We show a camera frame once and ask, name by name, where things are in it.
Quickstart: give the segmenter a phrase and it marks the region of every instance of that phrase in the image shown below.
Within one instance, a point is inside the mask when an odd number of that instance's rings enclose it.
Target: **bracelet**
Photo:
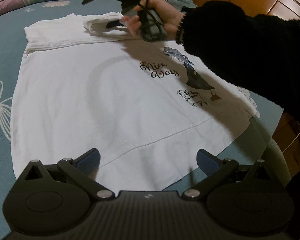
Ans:
[[[178,27],[177,33],[176,33],[176,43],[177,44],[183,44],[183,33],[184,33],[184,29],[183,29],[183,21],[185,20],[186,15],[184,15],[184,17],[182,18],[180,25]]]

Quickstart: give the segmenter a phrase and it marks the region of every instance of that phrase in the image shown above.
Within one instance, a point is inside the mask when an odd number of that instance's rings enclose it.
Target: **cartoon dog drawing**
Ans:
[[[202,99],[198,92],[192,92],[187,90],[179,90],[177,91],[179,95],[181,95],[191,106],[197,107],[197,104],[206,104],[206,101]]]

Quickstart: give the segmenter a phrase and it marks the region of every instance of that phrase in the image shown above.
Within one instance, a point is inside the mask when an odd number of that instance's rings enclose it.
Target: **white t-shirt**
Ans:
[[[125,28],[93,34],[75,16],[25,28],[11,110],[16,177],[100,151],[95,179],[114,192],[162,190],[219,154],[257,113],[238,89],[173,41],[147,43]]]

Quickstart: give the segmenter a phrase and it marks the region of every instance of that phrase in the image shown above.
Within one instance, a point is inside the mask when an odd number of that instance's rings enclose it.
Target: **black fuzzy sleeve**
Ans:
[[[209,1],[187,14],[183,41],[216,75],[300,122],[300,20],[250,17],[233,3]]]

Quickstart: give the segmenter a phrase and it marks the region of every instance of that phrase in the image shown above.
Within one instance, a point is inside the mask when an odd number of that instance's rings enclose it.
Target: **hand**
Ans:
[[[146,0],[141,0],[140,4],[145,7]],[[163,21],[163,27],[168,33],[169,39],[174,40],[184,14],[179,12],[165,0],[149,0],[148,8],[154,8],[156,10],[157,14]],[[138,12],[143,9],[137,5],[134,10]],[[135,15],[132,18],[129,18],[127,15],[123,16],[121,18],[121,23],[127,26],[133,36],[138,36],[138,29],[141,27],[139,16]]]

